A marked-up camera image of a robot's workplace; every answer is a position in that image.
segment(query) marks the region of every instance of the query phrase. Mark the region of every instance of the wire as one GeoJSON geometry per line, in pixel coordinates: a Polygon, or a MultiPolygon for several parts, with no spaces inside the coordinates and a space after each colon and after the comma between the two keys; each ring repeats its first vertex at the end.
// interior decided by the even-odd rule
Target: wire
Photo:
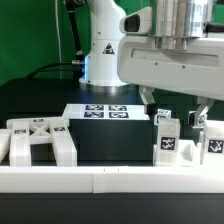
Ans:
{"type": "Polygon", "coordinates": [[[29,75],[27,75],[26,79],[32,79],[38,72],[41,72],[47,68],[53,68],[53,67],[57,67],[57,66],[61,66],[61,65],[72,65],[72,63],[71,62],[59,62],[59,63],[53,63],[53,64],[42,66],[42,67],[36,69],[35,71],[31,72],[29,75]]]}
{"type": "Polygon", "coordinates": [[[62,48],[61,48],[61,35],[60,35],[60,26],[59,26],[59,16],[58,16],[58,0],[55,0],[55,21],[56,21],[56,30],[57,30],[57,39],[58,39],[58,54],[59,61],[62,62],[62,48]]]}
{"type": "Polygon", "coordinates": [[[143,8],[143,3],[142,3],[142,0],[139,0],[140,1],[140,7],[141,9],[143,8]]]}
{"type": "Polygon", "coordinates": [[[39,72],[74,72],[74,71],[79,71],[80,69],[82,69],[82,67],[75,67],[73,69],[52,69],[52,70],[42,70],[42,71],[39,71],[39,72]]]}

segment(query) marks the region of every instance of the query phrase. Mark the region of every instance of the green background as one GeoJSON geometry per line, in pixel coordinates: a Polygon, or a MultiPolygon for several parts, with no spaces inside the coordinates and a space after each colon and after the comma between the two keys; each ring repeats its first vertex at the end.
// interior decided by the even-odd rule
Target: green background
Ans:
{"type": "MultiPolygon", "coordinates": [[[[139,0],[115,0],[127,14],[140,9],[139,0]]],[[[62,0],[58,0],[63,61],[73,59],[75,49],[62,0]]],[[[213,18],[224,22],[223,6],[214,7],[213,18]]],[[[88,6],[76,12],[81,44],[90,50],[88,6]]],[[[33,70],[59,61],[55,22],[55,0],[19,0],[0,2],[0,85],[13,78],[25,77],[33,70]]]]}

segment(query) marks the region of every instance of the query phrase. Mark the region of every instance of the white plastic block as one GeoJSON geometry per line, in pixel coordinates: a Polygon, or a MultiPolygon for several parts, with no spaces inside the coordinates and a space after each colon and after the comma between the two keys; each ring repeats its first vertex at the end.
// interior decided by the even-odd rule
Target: white plastic block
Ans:
{"type": "Polygon", "coordinates": [[[93,177],[94,193],[129,192],[129,168],[105,167],[93,177]]]}
{"type": "Polygon", "coordinates": [[[196,147],[192,140],[179,140],[176,153],[154,147],[154,166],[194,167],[200,165],[201,146],[196,147]]]}
{"type": "Polygon", "coordinates": [[[154,125],[158,125],[160,119],[163,118],[171,118],[171,110],[158,109],[158,112],[154,117],[154,125]]]}
{"type": "Polygon", "coordinates": [[[65,121],[50,121],[50,133],[57,166],[77,166],[77,151],[65,121]]]}
{"type": "Polygon", "coordinates": [[[224,167],[224,122],[205,121],[201,165],[224,167]]]}
{"type": "Polygon", "coordinates": [[[224,121],[205,121],[203,133],[206,138],[224,139],[224,121]]]}
{"type": "Polygon", "coordinates": [[[14,121],[12,124],[9,161],[10,166],[31,166],[28,121],[14,121]]]}
{"type": "Polygon", "coordinates": [[[180,135],[180,122],[177,119],[164,118],[159,122],[157,150],[176,152],[180,135]]]}
{"type": "Polygon", "coordinates": [[[0,163],[9,151],[11,132],[10,129],[0,129],[0,163]]]}

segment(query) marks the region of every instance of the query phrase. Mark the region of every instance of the cable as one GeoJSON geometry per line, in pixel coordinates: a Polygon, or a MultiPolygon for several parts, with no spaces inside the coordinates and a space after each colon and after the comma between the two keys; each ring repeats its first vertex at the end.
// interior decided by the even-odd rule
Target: cable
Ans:
{"type": "Polygon", "coordinates": [[[142,0],[139,0],[140,1],[140,7],[141,9],[143,8],[143,3],[142,3],[142,0]]]}
{"type": "Polygon", "coordinates": [[[55,21],[56,21],[56,30],[57,30],[57,39],[58,39],[58,53],[59,61],[62,62],[62,48],[61,48],[61,35],[60,35],[60,26],[59,26],[59,16],[58,16],[58,0],[55,0],[55,21]]]}
{"type": "Polygon", "coordinates": [[[72,62],[59,62],[59,63],[53,63],[49,65],[42,66],[38,68],[37,70],[31,72],[29,75],[26,76],[26,79],[32,79],[38,72],[47,69],[47,68],[52,68],[52,67],[57,67],[61,65],[72,65],[72,62]]]}

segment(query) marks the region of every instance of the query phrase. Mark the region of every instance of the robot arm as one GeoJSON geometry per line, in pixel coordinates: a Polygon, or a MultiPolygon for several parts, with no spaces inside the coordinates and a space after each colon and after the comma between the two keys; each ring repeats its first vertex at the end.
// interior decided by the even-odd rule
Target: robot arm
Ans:
{"type": "Polygon", "coordinates": [[[121,21],[121,31],[128,35],[119,45],[118,75],[140,86],[199,96],[199,103],[205,99],[195,113],[194,126],[201,127],[199,120],[213,104],[210,99],[224,100],[224,39],[206,33],[214,27],[208,25],[212,3],[152,2],[148,17],[139,11],[121,21]],[[134,23],[134,17],[140,22],[134,23]]]}

